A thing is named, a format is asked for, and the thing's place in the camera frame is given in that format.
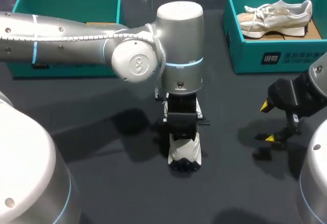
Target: teal shoe box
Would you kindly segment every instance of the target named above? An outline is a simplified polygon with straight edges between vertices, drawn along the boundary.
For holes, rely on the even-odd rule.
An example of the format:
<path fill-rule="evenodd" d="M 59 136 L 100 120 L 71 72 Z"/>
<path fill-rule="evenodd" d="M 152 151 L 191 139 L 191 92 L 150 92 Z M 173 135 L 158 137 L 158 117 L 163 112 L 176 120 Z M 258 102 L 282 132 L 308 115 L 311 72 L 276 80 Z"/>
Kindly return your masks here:
<path fill-rule="evenodd" d="M 246 41 L 241 32 L 237 15 L 252 8 L 272 4 L 279 0 L 226 0 L 223 28 L 234 72 L 280 73 L 303 72 L 327 52 L 327 0 L 311 0 L 313 22 L 321 39 L 306 40 L 256 40 Z M 305 0 L 283 0 L 299 4 Z"/>
<path fill-rule="evenodd" d="M 121 0 L 17 0 L 13 12 L 37 14 L 82 23 L 119 23 L 124 25 Z M 32 65 L 7 63 L 14 78 L 116 77 L 104 65 Z"/>

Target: brown paper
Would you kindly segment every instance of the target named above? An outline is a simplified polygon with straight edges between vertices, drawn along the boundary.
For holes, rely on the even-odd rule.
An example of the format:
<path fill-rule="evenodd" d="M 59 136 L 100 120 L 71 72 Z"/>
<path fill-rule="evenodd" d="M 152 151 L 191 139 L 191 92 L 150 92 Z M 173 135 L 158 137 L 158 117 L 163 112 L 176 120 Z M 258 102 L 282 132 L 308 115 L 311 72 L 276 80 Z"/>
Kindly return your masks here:
<path fill-rule="evenodd" d="M 280 34 L 264 35 L 260 39 L 246 39 L 246 41 L 281 41 L 281 40 L 321 40 L 321 36 L 313 20 L 308 24 L 308 31 L 304 37 L 282 36 Z"/>

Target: beige sneaker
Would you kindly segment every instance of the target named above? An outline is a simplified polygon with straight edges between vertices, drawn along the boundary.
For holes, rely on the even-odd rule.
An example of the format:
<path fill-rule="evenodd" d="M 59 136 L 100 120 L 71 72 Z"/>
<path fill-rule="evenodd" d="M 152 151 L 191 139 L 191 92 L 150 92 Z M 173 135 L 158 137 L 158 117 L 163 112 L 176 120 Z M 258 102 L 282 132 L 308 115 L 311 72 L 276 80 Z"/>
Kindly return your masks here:
<path fill-rule="evenodd" d="M 288 36 L 305 36 L 306 26 L 312 17 L 312 2 L 287 4 L 282 0 L 258 8 L 245 6 L 246 13 L 237 15 L 242 34 L 259 39 L 268 32 Z"/>

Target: white sneaker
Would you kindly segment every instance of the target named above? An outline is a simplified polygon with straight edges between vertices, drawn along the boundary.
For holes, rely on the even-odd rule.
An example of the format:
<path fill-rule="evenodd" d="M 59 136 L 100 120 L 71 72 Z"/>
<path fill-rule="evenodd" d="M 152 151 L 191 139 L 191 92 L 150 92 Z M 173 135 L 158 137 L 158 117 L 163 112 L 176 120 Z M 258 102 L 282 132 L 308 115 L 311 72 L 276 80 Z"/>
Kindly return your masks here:
<path fill-rule="evenodd" d="M 237 15 L 244 36 L 261 38 L 268 32 L 287 36 L 305 36 L 306 26 L 312 17 L 312 2 L 287 4 L 282 0 L 258 8 L 245 6 L 246 13 Z"/>
<path fill-rule="evenodd" d="M 168 103 L 164 101 L 163 113 L 165 119 L 167 118 Z M 202 111 L 198 102 L 196 100 L 196 111 L 198 113 L 198 118 L 202 118 Z M 176 171 L 190 172 L 197 171 L 202 164 L 201 156 L 201 145 L 200 145 L 200 134 L 199 126 L 196 126 L 195 137 L 192 139 L 178 139 L 174 140 L 173 135 L 169 134 L 169 155 L 168 155 L 168 165 Z"/>

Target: dark gray table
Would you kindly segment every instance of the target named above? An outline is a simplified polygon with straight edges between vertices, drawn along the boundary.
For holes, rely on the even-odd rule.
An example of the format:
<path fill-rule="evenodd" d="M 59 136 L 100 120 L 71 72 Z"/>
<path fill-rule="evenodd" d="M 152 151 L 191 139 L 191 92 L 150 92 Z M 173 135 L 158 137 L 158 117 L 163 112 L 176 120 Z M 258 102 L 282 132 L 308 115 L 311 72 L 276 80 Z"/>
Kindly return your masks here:
<path fill-rule="evenodd" d="M 3 0 L 10 10 L 15 0 Z M 174 0 L 124 0 L 127 25 L 147 23 Z M 192 175 L 172 173 L 167 148 L 151 130 L 162 112 L 153 81 L 126 85 L 116 79 L 11 80 L 0 65 L 0 90 L 15 107 L 47 129 L 79 186 L 83 224 L 298 224 L 297 176 L 305 147 L 327 111 L 305 121 L 303 136 L 273 162 L 251 154 L 257 132 L 285 124 L 278 110 L 259 109 L 279 77 L 235 75 L 222 32 L 224 0 L 193 0 L 205 9 L 203 89 L 199 102 L 211 127 L 201 129 L 203 165 Z"/>

